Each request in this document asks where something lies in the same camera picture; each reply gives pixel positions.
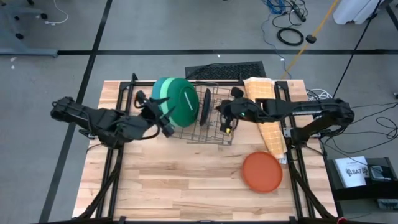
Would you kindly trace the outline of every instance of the wire rack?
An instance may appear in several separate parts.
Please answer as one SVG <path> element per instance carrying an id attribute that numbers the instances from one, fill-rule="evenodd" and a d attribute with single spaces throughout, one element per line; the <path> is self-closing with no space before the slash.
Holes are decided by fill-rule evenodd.
<path id="1" fill-rule="evenodd" d="M 222 88 L 217 83 L 213 82 L 196 81 L 192 84 L 199 97 L 199 113 L 197 120 L 186 128 L 175 127 L 172 137 L 186 139 L 191 141 L 190 143 L 231 145 L 233 133 L 229 135 L 220 131 L 220 112 L 215 109 L 221 104 L 222 100 L 233 100 L 230 94 L 231 90 Z M 209 89 L 211 92 L 210 112 L 206 123 L 200 126 L 199 121 L 206 89 Z"/>

